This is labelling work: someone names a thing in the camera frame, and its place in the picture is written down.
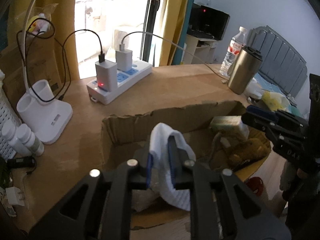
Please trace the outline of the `white pill bottle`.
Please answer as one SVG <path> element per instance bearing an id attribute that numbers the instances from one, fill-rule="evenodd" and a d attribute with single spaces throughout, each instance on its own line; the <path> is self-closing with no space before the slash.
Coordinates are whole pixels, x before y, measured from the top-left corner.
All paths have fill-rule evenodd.
<path id="1" fill-rule="evenodd" d="M 31 156 L 32 153 L 27 149 L 17 137 L 17 126 L 11 119 L 7 120 L 2 127 L 2 137 L 7 143 L 23 157 Z"/>
<path id="2" fill-rule="evenodd" d="M 26 124 L 21 124 L 17 129 L 17 138 L 36 156 L 44 153 L 44 144 Z"/>

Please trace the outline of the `yellow curtain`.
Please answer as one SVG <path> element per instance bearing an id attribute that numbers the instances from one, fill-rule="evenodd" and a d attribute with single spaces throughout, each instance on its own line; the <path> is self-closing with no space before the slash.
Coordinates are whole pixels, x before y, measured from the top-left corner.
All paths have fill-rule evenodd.
<path id="1" fill-rule="evenodd" d="M 164 0 L 161 12 L 159 65 L 172 63 L 180 39 L 188 0 Z"/>
<path id="2" fill-rule="evenodd" d="M 76 54 L 75 36 L 70 35 L 75 31 L 74 14 L 75 0 L 36 0 L 37 7 L 44 7 L 49 4 L 57 4 L 52 14 L 52 23 L 55 26 L 55 37 L 65 44 L 67 60 L 71 72 L 71 80 L 79 80 L 78 59 Z"/>

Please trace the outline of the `teal curtain right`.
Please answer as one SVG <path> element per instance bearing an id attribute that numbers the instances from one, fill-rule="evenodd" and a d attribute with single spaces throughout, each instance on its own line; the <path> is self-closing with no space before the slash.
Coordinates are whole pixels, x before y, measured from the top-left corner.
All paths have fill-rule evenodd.
<path id="1" fill-rule="evenodd" d="M 179 39 L 179 42 L 177 43 L 177 45 L 182 48 L 184 47 L 185 38 L 186 38 L 187 30 L 189 27 L 189 19 L 190 19 L 191 9 L 192 9 L 194 1 L 195 0 L 188 0 L 188 2 L 187 2 L 184 22 L 183 22 L 183 26 L 182 26 L 182 30 L 181 30 L 181 34 L 180 34 L 180 39 Z M 171 65 L 179 65 L 180 64 L 180 62 L 182 60 L 182 53 L 183 53 L 183 50 L 176 48 Z"/>

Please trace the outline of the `yellow plastic bag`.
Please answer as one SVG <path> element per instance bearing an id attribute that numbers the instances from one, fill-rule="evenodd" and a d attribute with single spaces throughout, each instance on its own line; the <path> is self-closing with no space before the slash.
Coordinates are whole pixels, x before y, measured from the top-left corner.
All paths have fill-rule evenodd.
<path id="1" fill-rule="evenodd" d="M 261 99 L 271 111 L 289 111 L 290 102 L 283 94 L 264 91 Z"/>

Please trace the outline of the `brown fuzzy scrubber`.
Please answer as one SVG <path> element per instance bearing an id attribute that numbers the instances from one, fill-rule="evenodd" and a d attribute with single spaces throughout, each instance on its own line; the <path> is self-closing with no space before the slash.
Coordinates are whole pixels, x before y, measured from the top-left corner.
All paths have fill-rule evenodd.
<path id="1" fill-rule="evenodd" d="M 270 152 L 270 141 L 265 138 L 263 140 L 249 138 L 226 147 L 222 143 L 222 138 L 216 135 L 212 142 L 208 164 L 210 169 L 215 171 L 222 171 L 224 168 L 238 171 L 268 157 Z"/>

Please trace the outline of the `black computer monitor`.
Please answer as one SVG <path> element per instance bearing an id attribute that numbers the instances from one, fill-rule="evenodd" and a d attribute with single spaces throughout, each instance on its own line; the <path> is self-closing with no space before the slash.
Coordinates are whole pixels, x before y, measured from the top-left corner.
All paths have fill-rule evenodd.
<path id="1" fill-rule="evenodd" d="M 187 34 L 221 41 L 229 19 L 230 16 L 223 11 L 194 3 L 190 12 Z"/>

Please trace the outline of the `steel tumbler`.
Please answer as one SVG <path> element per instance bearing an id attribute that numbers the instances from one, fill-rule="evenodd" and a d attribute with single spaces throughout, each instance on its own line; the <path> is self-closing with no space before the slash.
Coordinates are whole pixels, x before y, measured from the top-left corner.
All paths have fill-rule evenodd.
<path id="1" fill-rule="evenodd" d="M 227 72 L 228 88 L 235 94 L 242 94 L 263 62 L 260 51 L 244 46 Z"/>

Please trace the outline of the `red plush ball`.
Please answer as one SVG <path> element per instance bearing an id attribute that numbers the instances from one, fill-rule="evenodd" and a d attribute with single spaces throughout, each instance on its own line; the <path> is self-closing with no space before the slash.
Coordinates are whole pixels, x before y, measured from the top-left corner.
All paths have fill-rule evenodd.
<path id="1" fill-rule="evenodd" d="M 264 190 L 263 180 L 260 177 L 252 177 L 245 181 L 245 185 L 257 196 L 260 197 Z"/>

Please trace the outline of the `brown cardboard box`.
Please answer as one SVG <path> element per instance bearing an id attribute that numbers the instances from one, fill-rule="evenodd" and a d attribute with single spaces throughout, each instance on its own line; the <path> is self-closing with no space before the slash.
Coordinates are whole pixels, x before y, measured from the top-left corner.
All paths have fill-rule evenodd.
<path id="1" fill-rule="evenodd" d="M 238 101 L 207 102 L 171 107 L 145 114 L 109 116 L 102 122 L 101 143 L 107 170 L 133 158 L 146 148 L 152 155 L 150 188 L 132 194 L 131 229 L 148 229 L 178 220 L 190 210 L 190 194 L 177 191 L 171 183 L 168 139 L 193 160 L 209 157 L 214 132 L 211 122 L 217 116 L 239 116 L 245 107 Z"/>

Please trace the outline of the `white power strip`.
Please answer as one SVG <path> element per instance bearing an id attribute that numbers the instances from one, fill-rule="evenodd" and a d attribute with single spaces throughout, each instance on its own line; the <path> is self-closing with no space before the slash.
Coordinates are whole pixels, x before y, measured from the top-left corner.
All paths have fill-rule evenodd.
<path id="1" fill-rule="evenodd" d="M 97 77 L 87 84 L 87 90 L 92 101 L 108 105 L 118 96 L 134 86 L 141 79 L 151 74 L 152 65 L 145 61 L 135 61 L 128 72 L 117 70 L 118 88 L 107 92 L 98 87 Z"/>

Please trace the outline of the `white plastic food container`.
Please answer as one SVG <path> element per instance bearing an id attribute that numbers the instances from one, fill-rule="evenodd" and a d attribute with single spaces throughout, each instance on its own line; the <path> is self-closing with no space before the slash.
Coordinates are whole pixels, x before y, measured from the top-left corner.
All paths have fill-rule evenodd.
<path id="1" fill-rule="evenodd" d="M 244 95 L 247 98 L 252 98 L 254 100 L 261 100 L 263 93 L 264 90 L 255 78 L 249 82 L 244 90 Z"/>

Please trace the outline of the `small white plug adapter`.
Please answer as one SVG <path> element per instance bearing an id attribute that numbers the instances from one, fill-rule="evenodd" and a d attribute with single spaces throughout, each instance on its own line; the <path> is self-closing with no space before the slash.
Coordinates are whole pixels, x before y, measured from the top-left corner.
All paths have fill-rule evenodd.
<path id="1" fill-rule="evenodd" d="M 22 191 L 13 186 L 5 189 L 8 203 L 13 206 L 25 206 L 24 195 Z"/>

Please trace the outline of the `blue patterned bed blanket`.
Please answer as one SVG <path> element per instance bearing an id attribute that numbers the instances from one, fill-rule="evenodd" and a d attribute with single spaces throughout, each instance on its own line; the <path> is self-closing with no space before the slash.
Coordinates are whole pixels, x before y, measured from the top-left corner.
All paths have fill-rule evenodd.
<path id="1" fill-rule="evenodd" d="M 254 78 L 256 79 L 257 83 L 261 86 L 262 89 L 267 90 L 269 92 L 277 92 L 280 94 L 284 94 L 280 88 L 268 81 L 266 81 L 259 73 L 255 74 Z M 303 117 L 304 119 L 308 120 L 309 113 L 302 114 L 299 109 L 296 107 L 296 105 L 293 104 L 292 100 L 289 99 L 290 105 L 287 108 L 290 113 Z"/>

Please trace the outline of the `white cloth towel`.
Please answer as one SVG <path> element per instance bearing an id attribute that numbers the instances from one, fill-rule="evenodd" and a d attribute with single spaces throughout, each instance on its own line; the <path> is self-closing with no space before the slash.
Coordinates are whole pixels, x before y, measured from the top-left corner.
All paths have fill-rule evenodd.
<path id="1" fill-rule="evenodd" d="M 190 211 L 190 193 L 188 190 L 176 190 L 171 181 L 168 140 L 173 136 L 177 148 L 185 150 L 188 158 L 195 161 L 196 156 L 185 141 L 181 132 L 160 122 L 151 131 L 149 152 L 153 156 L 153 167 L 158 171 L 159 195 L 168 204 Z"/>

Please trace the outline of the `white computer desk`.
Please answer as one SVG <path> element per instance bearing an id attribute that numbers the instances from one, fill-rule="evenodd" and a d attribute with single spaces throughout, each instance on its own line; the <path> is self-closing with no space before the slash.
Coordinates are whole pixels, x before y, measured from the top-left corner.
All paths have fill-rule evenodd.
<path id="1" fill-rule="evenodd" d="M 220 41 L 209 38 L 198 38 L 187 34 L 185 39 L 185 50 L 183 52 L 183 64 L 200 64 L 214 62 L 214 53 Z"/>

